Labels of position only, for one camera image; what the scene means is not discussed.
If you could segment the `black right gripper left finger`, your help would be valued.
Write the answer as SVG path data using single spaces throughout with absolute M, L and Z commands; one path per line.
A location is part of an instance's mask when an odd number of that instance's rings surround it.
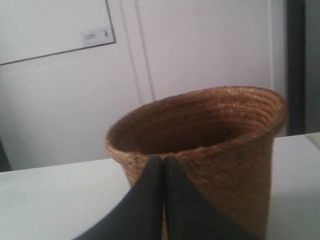
M 160 240 L 163 231 L 163 163 L 150 156 L 118 205 L 77 240 Z

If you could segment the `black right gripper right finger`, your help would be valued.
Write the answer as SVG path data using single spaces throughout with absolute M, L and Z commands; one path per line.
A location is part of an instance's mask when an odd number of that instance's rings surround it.
M 175 157 L 163 162 L 164 209 L 169 240 L 257 240 L 218 211 L 186 176 Z

